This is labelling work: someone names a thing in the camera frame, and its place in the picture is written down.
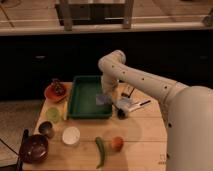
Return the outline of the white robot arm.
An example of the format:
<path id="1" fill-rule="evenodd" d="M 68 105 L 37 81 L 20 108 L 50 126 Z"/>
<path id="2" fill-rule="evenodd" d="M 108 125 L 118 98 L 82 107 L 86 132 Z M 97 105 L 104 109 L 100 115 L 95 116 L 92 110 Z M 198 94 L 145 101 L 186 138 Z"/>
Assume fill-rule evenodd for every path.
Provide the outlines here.
<path id="1" fill-rule="evenodd" d="M 103 92 L 109 95 L 123 81 L 165 106 L 166 171 L 213 171 L 213 89 L 188 86 L 125 62 L 120 50 L 99 59 Z"/>

